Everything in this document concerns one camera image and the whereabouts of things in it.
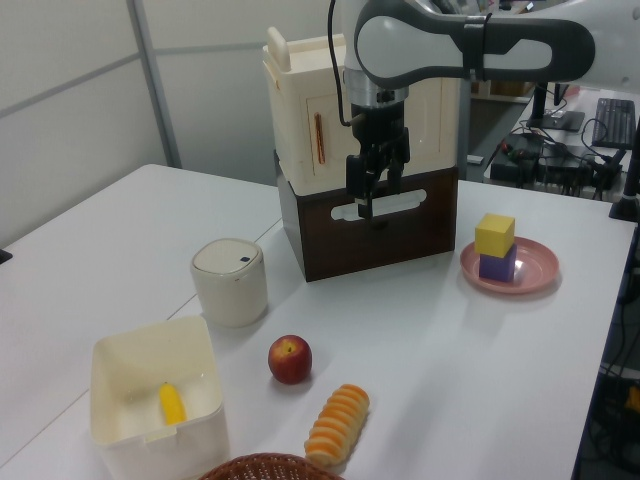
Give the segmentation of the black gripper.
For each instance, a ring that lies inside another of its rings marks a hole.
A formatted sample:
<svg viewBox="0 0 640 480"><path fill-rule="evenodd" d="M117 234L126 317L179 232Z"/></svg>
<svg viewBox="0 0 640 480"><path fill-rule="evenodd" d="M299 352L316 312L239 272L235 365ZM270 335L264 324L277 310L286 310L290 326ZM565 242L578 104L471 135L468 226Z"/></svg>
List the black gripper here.
<svg viewBox="0 0 640 480"><path fill-rule="evenodd" d="M385 152L387 184L390 194L401 192L402 175L410 160L408 129L405 127L405 106L400 101L379 108L351 104L355 121L352 133L359 142L359 155L346 158L346 190L354 198L358 215L370 220L373 216L372 175L367 156L389 146Z"/></svg>

